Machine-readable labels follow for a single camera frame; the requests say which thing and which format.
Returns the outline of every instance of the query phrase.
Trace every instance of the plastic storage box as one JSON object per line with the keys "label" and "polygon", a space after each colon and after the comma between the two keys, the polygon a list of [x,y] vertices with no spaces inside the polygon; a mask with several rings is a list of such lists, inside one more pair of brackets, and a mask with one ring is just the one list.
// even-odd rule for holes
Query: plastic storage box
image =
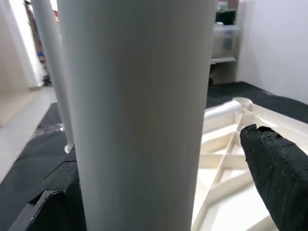
{"label": "plastic storage box", "polygon": [[239,28],[236,25],[214,26],[212,59],[234,57],[234,46],[238,32]]}

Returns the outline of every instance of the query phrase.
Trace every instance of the black felt cover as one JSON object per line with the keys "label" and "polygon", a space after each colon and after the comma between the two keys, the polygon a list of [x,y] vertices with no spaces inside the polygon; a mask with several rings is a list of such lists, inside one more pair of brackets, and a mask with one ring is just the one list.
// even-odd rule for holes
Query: black felt cover
{"label": "black felt cover", "polygon": [[241,131],[251,175],[280,231],[308,230],[308,157],[270,128]]}

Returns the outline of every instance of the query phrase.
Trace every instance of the tiled floor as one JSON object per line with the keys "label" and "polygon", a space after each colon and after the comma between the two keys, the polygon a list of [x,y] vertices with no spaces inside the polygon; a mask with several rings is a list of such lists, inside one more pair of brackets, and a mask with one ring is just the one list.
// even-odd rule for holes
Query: tiled floor
{"label": "tiled floor", "polygon": [[0,128],[0,182],[30,140],[50,104],[56,101],[53,87],[44,87],[13,119]]}

